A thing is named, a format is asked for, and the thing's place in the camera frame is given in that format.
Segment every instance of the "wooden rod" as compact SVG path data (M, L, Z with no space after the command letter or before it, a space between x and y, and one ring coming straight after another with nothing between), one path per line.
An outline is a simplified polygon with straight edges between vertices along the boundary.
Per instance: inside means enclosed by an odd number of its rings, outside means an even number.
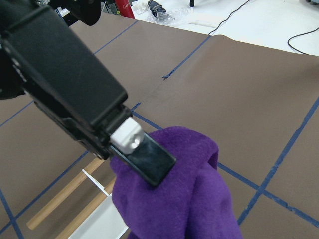
M85 167L85 171L88 173L94 172L104 160L95 158L88 166ZM53 212L85 179L86 175L80 172L75 176L54 198L50 200L37 214L33 216L26 223L26 225L31 229L35 229L43 220Z
M115 178L104 188L107 193L111 193L115 183ZM89 215L107 198L100 192L55 239L67 239L71 234L87 219Z

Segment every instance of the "black cable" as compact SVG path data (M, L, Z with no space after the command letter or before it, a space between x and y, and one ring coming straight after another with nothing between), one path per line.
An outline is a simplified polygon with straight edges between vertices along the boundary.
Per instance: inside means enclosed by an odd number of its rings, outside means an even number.
M296 48L294 48L292 45L290 45L289 41L290 41L291 39L297 37L297 36L302 36L302 35L306 35L306 34L309 34L309 33L313 33L313 32L315 32L315 31L317 31L318 29L319 29L319 27L318 27L317 29L313 30L313 31L309 31L309 32L306 32L306 33L303 33L303 34L299 34L299 35L293 36L293 37L289 38L289 40L287 41L287 44L288 44L292 49L294 49L295 51L298 51L298 52L300 52L300 53L302 53L302 54L308 55L307 53L304 53L304 52L302 52L302 51L297 50Z
M237 12L243 5L245 5L247 2L245 2L244 4L242 4L239 8L237 8L236 10L234 10L233 12L231 12L230 13L230 15L228 16L228 18L226 19L226 20L223 20L222 22L220 22L220 24L218 25L218 27L215 29L215 30L213 30L213 31L211 31L210 33L208 33L208 35L210 35L210 34L212 34L213 32L215 32L220 26L221 26L221 24L223 23L223 22L225 22L225 21L227 21L229 18L230 18L230 16L231 16L231 14L233 14L234 12Z

